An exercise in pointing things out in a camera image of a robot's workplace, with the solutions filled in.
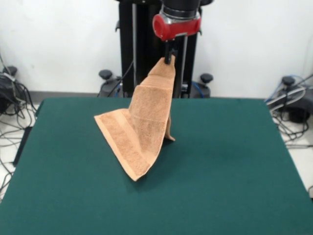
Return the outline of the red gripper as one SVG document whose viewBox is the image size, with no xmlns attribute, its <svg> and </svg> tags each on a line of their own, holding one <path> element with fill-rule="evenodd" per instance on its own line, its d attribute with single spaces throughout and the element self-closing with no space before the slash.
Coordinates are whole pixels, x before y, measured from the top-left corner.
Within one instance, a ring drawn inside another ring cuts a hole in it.
<svg viewBox="0 0 313 235">
<path fill-rule="evenodd" d="M 199 14 L 193 19 L 178 20 L 167 17 L 164 14 L 156 14 L 153 17 L 152 26 L 155 35 L 165 42 L 164 63 L 171 63 L 171 55 L 177 57 L 178 36 L 191 36 L 199 32 L 201 26 L 201 17 Z"/>
</svg>

